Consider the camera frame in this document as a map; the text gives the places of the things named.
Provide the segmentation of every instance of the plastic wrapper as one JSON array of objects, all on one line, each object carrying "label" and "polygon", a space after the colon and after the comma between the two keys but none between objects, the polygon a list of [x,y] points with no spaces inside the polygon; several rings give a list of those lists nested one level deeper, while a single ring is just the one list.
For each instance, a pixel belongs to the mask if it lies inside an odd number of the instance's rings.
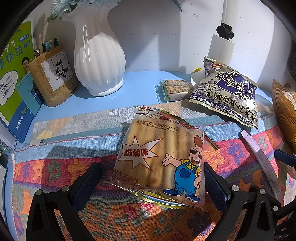
[{"label": "plastic wrapper", "polygon": [[257,85],[233,68],[205,57],[205,75],[193,91],[190,102],[227,115],[245,126],[258,129],[255,103]]},{"label": "plastic wrapper", "polygon": [[160,85],[167,102],[189,99],[194,90],[187,80],[162,80]]},{"label": "plastic wrapper", "polygon": [[142,106],[120,147],[109,183],[170,208],[205,203],[204,130],[167,112]]},{"label": "plastic wrapper", "polygon": [[296,102],[296,92],[295,92],[295,91],[292,91],[292,92],[291,92],[291,95],[293,96],[293,99],[294,99],[295,102]]},{"label": "plastic wrapper", "polygon": [[291,105],[293,106],[294,110],[296,111],[296,102],[293,98],[292,93],[287,92],[287,91],[283,91],[284,96],[288,99],[288,101],[291,103]]}]

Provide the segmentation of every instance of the light blue fabric border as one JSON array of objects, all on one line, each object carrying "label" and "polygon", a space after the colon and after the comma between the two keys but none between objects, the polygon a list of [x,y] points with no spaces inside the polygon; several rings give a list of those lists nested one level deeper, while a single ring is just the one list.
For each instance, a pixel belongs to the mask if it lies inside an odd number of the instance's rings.
[{"label": "light blue fabric border", "polygon": [[[194,118],[187,120],[191,125],[196,126],[197,123],[208,121],[207,117]],[[277,120],[274,115],[271,115],[264,120],[259,120],[259,130],[245,126],[239,126],[236,123],[228,122],[213,126],[198,126],[204,129],[208,137],[213,141],[230,140],[240,137],[242,127],[248,132],[257,134],[265,130],[269,130],[277,125]],[[125,135],[122,128],[111,128],[109,131],[117,132],[107,136],[92,136],[92,137],[78,137],[76,139],[68,139],[45,143],[40,146],[24,147],[12,154],[14,162],[21,163],[25,161],[37,159],[68,159],[68,158],[91,158],[103,157],[110,155],[117,155]],[[94,131],[95,133],[104,133],[105,130]]]}]

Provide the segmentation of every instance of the blue overalls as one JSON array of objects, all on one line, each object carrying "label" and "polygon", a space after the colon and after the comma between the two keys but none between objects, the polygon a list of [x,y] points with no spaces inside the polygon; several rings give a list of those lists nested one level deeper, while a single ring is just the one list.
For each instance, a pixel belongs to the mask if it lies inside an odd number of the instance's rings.
[{"label": "blue overalls", "polygon": [[183,194],[185,190],[185,196],[195,196],[196,187],[194,186],[194,180],[196,178],[195,172],[197,166],[193,170],[189,169],[186,165],[190,162],[186,162],[176,168],[175,171],[175,188],[174,190],[179,192],[180,195]]}]

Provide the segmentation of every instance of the ribbed ceramic vase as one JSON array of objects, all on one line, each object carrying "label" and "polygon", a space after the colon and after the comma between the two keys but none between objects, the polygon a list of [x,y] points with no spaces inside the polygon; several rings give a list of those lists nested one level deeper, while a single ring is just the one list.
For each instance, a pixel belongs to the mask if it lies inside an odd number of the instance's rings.
[{"label": "ribbed ceramic vase", "polygon": [[126,58],[107,19],[116,5],[101,9],[77,6],[62,17],[75,25],[75,73],[93,96],[111,94],[123,84]]}]

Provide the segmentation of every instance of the white lamp base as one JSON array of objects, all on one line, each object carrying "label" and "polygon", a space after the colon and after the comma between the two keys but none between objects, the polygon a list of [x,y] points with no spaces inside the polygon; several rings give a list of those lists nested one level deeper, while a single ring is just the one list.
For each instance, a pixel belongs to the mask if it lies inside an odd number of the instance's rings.
[{"label": "white lamp base", "polygon": [[229,65],[233,49],[233,42],[213,34],[208,57]]}]

